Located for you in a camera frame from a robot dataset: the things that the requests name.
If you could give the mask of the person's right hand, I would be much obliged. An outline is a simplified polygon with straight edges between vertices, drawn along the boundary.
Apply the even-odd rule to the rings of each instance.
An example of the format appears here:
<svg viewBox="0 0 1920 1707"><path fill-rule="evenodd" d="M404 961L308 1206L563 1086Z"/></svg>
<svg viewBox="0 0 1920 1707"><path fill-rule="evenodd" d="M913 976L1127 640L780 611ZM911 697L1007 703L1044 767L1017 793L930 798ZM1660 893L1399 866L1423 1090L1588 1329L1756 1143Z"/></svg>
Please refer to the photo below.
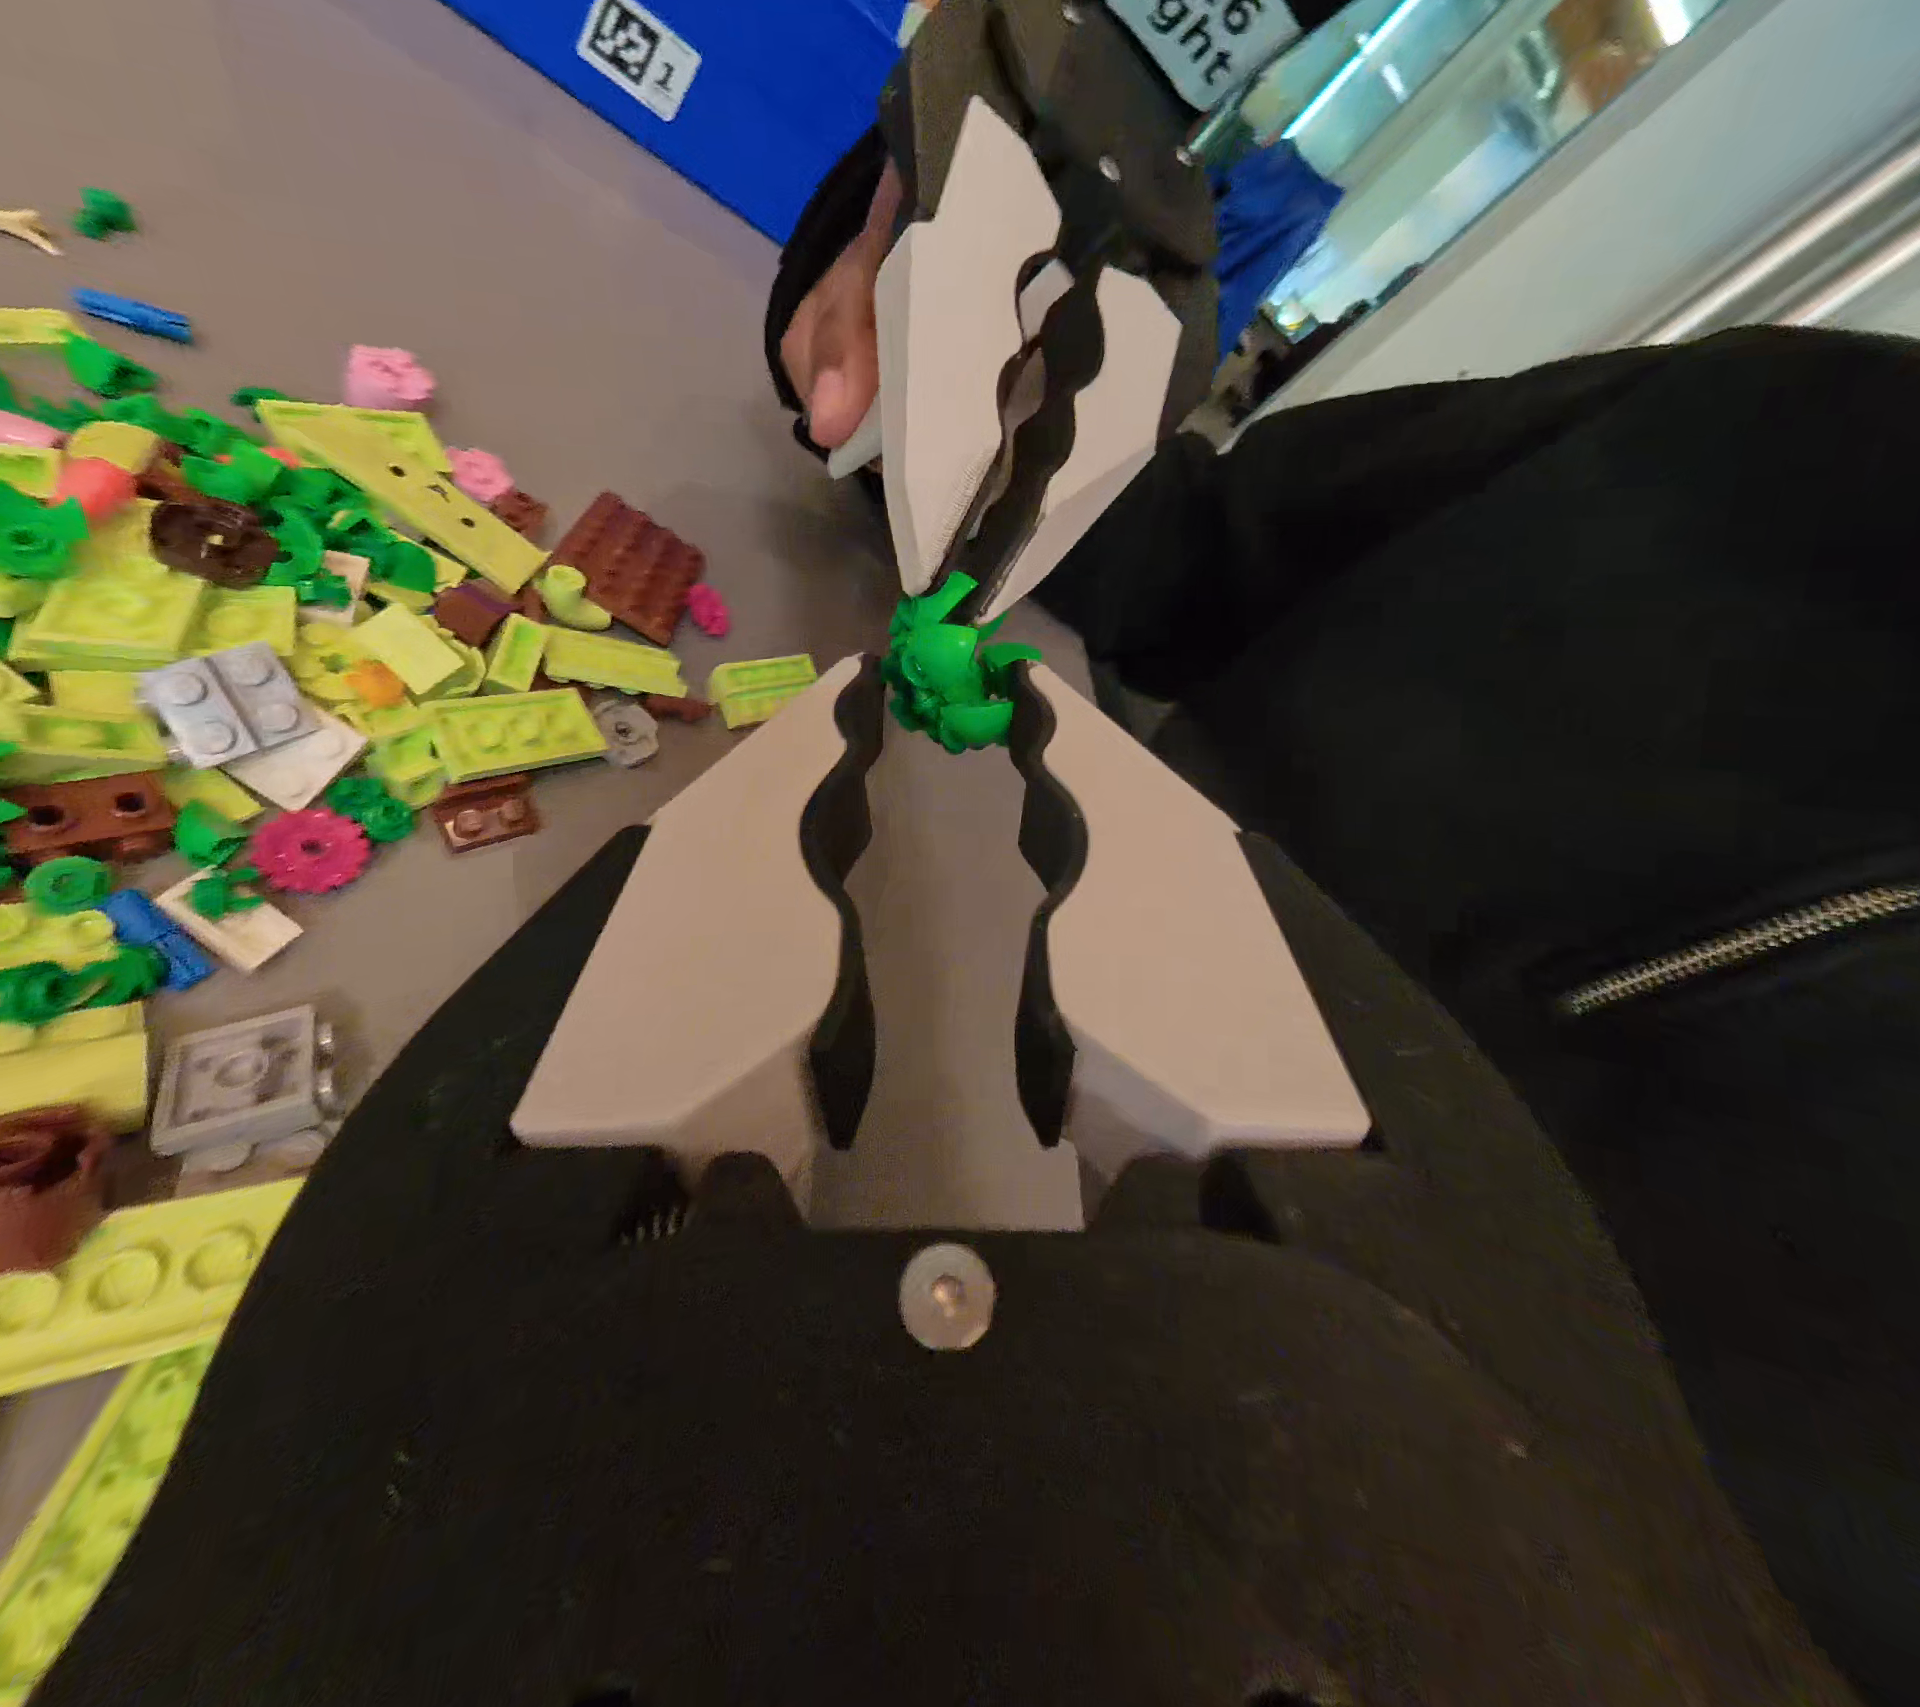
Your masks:
<svg viewBox="0 0 1920 1707"><path fill-rule="evenodd" d="M884 160L860 227L800 301L780 337L780 364L800 401L807 439L842 449L877 399L877 275L894 238L903 185Z"/></svg>

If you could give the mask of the blue jacket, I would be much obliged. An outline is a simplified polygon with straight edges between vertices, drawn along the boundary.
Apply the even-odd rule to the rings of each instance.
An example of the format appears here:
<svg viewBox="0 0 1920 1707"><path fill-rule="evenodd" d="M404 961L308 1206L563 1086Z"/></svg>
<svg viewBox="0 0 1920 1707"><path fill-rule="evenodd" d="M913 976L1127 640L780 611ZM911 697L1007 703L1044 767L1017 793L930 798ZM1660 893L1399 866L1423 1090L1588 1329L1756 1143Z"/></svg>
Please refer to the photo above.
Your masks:
<svg viewBox="0 0 1920 1707"><path fill-rule="evenodd" d="M1327 227L1343 190L1277 137L1230 167L1210 168L1216 216L1216 368L1223 368L1259 302Z"/></svg>

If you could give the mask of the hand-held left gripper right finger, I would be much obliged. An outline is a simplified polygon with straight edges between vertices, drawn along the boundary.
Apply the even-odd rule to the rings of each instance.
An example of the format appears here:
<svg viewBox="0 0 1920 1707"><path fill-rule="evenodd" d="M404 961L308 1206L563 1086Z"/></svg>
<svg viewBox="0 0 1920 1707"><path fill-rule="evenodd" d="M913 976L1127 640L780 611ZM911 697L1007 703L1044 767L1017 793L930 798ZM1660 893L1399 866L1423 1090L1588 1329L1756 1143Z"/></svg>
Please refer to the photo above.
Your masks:
<svg viewBox="0 0 1920 1707"><path fill-rule="evenodd" d="M1233 820L1051 667L1017 667L1020 853L1043 899L1013 1060L1080 1162L1344 1152L1369 1109Z"/></svg>

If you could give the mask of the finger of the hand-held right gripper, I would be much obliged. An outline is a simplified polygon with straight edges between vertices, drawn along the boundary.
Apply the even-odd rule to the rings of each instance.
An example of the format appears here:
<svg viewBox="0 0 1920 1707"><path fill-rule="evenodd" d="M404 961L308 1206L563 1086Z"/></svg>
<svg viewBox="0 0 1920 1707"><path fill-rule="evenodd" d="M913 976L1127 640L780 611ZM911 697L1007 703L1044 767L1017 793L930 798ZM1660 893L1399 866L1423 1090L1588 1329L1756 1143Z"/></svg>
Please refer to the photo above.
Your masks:
<svg viewBox="0 0 1920 1707"><path fill-rule="evenodd" d="M901 591L954 570L974 599L1026 599L1057 560L1047 495L1073 449L1066 341L1031 348L1020 271L1060 208L1020 133L968 97L934 211L877 278L880 478Z"/></svg>
<svg viewBox="0 0 1920 1707"><path fill-rule="evenodd" d="M1043 389L1013 436L1013 473L964 546L973 621L1029 599L1144 471L1157 449L1183 320L1139 275L1108 264L1040 332Z"/></svg>

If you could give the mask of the person's right forearm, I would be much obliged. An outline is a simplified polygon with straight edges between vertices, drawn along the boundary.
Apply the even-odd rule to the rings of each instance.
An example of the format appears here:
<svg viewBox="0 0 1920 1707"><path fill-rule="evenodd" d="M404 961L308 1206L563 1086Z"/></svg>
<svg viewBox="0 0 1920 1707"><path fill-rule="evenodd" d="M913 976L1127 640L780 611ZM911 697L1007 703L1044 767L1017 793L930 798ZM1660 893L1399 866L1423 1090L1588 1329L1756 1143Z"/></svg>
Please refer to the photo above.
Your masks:
<svg viewBox="0 0 1920 1707"><path fill-rule="evenodd" d="M1040 591L1223 746L1738 746L1914 711L1914 341L1740 330L1168 439Z"/></svg>

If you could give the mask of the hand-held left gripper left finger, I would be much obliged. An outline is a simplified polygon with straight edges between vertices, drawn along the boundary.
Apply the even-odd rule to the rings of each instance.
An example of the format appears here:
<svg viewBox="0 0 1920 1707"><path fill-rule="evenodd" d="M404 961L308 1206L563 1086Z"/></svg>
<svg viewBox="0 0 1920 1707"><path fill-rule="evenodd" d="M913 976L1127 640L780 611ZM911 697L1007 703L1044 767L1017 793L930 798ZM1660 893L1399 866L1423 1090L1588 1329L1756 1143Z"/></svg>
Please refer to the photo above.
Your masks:
<svg viewBox="0 0 1920 1707"><path fill-rule="evenodd" d="M851 1149L877 1020L845 879L880 666L835 663L648 820L510 1127L547 1149Z"/></svg>

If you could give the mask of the person's black jacket torso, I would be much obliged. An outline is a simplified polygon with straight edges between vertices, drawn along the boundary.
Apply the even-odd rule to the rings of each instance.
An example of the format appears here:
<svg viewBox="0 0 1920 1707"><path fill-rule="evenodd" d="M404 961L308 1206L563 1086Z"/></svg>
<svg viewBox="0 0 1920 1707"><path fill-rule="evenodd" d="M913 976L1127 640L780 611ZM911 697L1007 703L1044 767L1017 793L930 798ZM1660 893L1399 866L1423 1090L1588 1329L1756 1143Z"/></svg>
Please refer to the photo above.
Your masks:
<svg viewBox="0 0 1920 1707"><path fill-rule="evenodd" d="M1914 624L1286 618L1274 838L1593 1192L1818 1647L1914 1702Z"/></svg>

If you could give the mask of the green leafy toy assembly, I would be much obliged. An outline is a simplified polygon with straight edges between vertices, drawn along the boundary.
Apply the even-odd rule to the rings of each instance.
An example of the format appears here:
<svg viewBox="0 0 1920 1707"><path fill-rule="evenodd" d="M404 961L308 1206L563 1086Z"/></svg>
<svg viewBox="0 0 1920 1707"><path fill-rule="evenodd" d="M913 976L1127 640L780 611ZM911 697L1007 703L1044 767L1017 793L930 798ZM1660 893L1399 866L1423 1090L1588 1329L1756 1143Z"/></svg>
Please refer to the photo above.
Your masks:
<svg viewBox="0 0 1920 1707"><path fill-rule="evenodd" d="M999 642L999 624L956 618L978 582L950 570L924 595L906 595L890 615L880 659L901 730L924 736L947 756L1004 749L1017 714L1017 667L1043 663L1035 645Z"/></svg>

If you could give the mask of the pile of colourful toy bricks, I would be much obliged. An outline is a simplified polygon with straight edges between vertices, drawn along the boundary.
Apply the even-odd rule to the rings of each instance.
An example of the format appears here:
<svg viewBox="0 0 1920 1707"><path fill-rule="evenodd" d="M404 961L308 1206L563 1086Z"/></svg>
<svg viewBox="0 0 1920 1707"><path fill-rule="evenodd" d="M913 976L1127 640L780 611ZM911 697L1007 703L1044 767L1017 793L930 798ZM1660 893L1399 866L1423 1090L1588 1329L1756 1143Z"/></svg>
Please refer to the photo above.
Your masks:
<svg viewBox="0 0 1920 1707"><path fill-rule="evenodd" d="M70 407L4 451L4 1402L113 1386L4 1549L4 1702L27 1702L149 1510L243 1288L348 1085L312 927L419 827L540 830L532 781L692 728L670 642L719 640L704 560L613 495L546 508L445 449L431 379L351 349L339 403L164 407L52 308Z"/></svg>

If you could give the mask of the blue toy pin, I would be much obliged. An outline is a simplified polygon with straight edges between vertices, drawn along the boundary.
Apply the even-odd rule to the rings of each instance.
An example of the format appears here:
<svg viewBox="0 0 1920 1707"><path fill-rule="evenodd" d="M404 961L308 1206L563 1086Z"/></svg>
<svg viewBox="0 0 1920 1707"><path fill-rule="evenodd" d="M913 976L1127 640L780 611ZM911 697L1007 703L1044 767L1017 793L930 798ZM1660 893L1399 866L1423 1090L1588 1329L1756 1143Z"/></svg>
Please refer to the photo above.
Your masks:
<svg viewBox="0 0 1920 1707"><path fill-rule="evenodd" d="M188 315L160 308L154 302L132 301L126 296L109 296L97 287L71 287L70 291L71 308L104 326L113 326L122 332L132 332L142 339L162 339L181 348L197 345L197 332L188 320Z"/></svg>

